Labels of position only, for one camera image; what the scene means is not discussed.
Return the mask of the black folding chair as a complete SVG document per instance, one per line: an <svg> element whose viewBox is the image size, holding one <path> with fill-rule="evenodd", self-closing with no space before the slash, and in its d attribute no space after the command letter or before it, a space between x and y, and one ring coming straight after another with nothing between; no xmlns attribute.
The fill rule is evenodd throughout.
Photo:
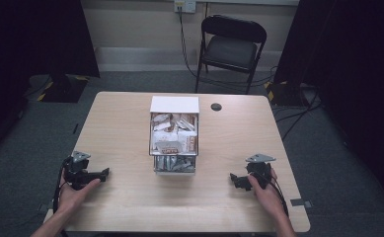
<svg viewBox="0 0 384 237"><path fill-rule="evenodd" d="M201 42L194 91L198 91L202 65L248 75L249 93L267 31L259 23L223 15L211 15L201 23Z"/></svg>

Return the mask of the stand base with striped tape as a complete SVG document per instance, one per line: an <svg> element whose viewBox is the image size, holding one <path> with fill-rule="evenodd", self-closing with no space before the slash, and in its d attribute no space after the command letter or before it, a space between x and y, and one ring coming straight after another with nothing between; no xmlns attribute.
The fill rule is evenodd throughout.
<svg viewBox="0 0 384 237"><path fill-rule="evenodd" d="M308 101L300 87L294 87L287 82L264 84L268 99L275 106L307 107Z"/></svg>
<svg viewBox="0 0 384 237"><path fill-rule="evenodd" d="M44 103L77 103L89 82L85 76L62 75L45 86L38 96Z"/></svg>

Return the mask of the white wall outlet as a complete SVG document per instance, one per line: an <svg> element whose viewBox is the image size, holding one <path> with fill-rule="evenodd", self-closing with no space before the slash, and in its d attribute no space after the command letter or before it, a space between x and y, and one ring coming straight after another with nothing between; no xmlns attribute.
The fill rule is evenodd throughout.
<svg viewBox="0 0 384 237"><path fill-rule="evenodd" d="M194 14L196 11L195 0L175 0L174 11L177 13Z"/></svg>

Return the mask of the black curtain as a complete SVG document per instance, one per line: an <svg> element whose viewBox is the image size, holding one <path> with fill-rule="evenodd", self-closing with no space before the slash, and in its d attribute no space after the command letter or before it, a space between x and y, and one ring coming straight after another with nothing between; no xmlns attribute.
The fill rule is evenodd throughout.
<svg viewBox="0 0 384 237"><path fill-rule="evenodd" d="M319 87L384 189L384 0L299 0L274 80Z"/></svg>
<svg viewBox="0 0 384 237"><path fill-rule="evenodd" d="M100 75L81 0L0 0L0 140L43 74Z"/></svg>

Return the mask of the grey tape strip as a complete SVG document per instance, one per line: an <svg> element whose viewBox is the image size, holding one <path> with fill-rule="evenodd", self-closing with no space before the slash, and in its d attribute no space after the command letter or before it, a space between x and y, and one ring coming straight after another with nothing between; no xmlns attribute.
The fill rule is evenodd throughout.
<svg viewBox="0 0 384 237"><path fill-rule="evenodd" d="M313 206L313 203L310 200L304 200L303 198L295 198L290 200L292 206L303 205L306 208L310 208Z"/></svg>

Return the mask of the person's left hand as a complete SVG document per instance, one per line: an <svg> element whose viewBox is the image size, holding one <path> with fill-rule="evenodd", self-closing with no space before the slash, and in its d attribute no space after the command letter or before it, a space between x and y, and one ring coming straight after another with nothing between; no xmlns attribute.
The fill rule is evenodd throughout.
<svg viewBox="0 0 384 237"><path fill-rule="evenodd" d="M57 211L68 216L74 214L86 199L88 194L97 188L100 183L101 181L99 179L95 179L79 191L72 189L69 185L63 185L59 195Z"/></svg>

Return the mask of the clear box of packets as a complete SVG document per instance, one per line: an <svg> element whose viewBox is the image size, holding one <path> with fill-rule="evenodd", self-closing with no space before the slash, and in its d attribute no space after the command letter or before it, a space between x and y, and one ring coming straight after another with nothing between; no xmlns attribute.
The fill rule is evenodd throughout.
<svg viewBox="0 0 384 237"><path fill-rule="evenodd" d="M154 159L154 172L194 175L198 156L199 98L153 96L149 125L149 155Z"/></svg>

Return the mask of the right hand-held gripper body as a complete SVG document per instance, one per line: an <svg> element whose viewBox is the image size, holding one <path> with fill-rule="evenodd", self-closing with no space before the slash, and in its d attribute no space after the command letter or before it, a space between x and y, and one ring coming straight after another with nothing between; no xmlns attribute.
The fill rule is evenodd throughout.
<svg viewBox="0 0 384 237"><path fill-rule="evenodd" d="M265 189L271 183L271 164L274 158L265 154L255 154L246 159L248 163L246 169L249 174L252 174L259 182L262 189Z"/></svg>

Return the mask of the person's right hand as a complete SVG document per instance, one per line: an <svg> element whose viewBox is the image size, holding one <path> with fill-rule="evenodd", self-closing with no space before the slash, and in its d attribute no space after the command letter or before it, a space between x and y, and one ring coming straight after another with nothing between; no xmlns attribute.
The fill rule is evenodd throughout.
<svg viewBox="0 0 384 237"><path fill-rule="evenodd" d="M273 219L286 217L278 192L272 185L267 185L263 189L253 175L249 175L248 180L252 185L258 202L270 217Z"/></svg>

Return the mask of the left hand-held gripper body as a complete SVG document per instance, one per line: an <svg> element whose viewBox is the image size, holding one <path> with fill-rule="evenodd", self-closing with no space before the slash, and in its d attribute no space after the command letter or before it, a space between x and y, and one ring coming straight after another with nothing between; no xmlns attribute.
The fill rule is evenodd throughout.
<svg viewBox="0 0 384 237"><path fill-rule="evenodd" d="M90 157L90 154L74 151L64 162L64 180L76 191L83 189L93 180L87 171Z"/></svg>

